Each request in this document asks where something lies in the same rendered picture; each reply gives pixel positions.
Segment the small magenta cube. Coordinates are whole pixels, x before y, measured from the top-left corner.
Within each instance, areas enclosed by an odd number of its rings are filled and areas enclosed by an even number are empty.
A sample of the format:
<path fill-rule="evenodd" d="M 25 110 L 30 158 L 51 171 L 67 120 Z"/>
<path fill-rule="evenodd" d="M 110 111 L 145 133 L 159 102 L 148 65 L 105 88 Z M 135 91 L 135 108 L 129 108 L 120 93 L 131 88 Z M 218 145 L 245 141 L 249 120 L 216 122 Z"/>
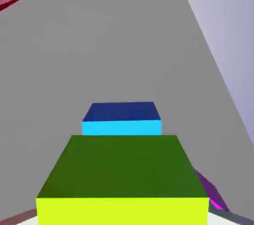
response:
<path fill-rule="evenodd" d="M 223 198 L 221 197 L 219 191 L 217 190 L 217 188 L 215 187 L 215 185 L 213 185 L 209 180 L 207 180 L 201 173 L 199 173 L 196 169 L 194 169 L 194 171 L 196 172 L 199 180 L 201 181 L 209 199 L 211 204 L 218 210 L 224 210 L 226 212 L 229 212 L 229 208 L 227 207 L 225 201 L 223 200 Z"/>

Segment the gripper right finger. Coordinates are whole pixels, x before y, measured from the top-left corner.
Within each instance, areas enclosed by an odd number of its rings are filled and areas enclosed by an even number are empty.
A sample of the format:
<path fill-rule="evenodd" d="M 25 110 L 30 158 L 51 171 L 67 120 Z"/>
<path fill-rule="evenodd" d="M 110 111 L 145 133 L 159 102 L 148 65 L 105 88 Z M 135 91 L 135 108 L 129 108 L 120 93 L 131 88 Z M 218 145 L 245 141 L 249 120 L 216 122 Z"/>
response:
<path fill-rule="evenodd" d="M 254 225 L 254 221 L 224 210 L 209 209 L 207 225 Z"/>

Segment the small yellow cube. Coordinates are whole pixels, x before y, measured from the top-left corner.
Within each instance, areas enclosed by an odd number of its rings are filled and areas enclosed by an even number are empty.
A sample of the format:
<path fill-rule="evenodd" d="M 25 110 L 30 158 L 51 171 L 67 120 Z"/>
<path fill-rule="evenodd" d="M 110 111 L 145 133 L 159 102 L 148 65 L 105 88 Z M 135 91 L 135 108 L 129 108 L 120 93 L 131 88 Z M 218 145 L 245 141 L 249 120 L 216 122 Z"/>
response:
<path fill-rule="evenodd" d="M 207 225 L 178 138 L 72 136 L 36 198 L 38 225 Z"/>

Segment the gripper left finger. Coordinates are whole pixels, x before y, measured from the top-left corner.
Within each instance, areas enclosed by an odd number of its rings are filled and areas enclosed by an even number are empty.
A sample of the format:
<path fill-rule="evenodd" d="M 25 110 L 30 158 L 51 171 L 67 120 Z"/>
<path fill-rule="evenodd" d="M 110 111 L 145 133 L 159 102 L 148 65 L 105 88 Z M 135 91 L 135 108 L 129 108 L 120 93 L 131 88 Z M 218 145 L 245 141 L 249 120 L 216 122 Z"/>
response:
<path fill-rule="evenodd" d="M 36 215 L 37 215 L 37 210 L 31 209 L 23 213 L 17 214 L 13 217 L 0 221 L 0 225 L 17 225 L 23 221 L 26 221 L 28 219 L 35 217 Z"/>

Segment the small light blue cube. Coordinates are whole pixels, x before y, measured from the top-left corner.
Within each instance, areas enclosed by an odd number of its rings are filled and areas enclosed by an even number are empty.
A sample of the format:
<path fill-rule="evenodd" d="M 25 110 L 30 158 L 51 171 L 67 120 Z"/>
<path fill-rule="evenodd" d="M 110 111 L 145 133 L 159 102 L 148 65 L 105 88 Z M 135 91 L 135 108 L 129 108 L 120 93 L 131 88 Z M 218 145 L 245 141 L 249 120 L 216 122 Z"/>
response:
<path fill-rule="evenodd" d="M 162 122 L 154 102 L 92 103 L 82 120 L 82 134 L 161 135 Z"/>

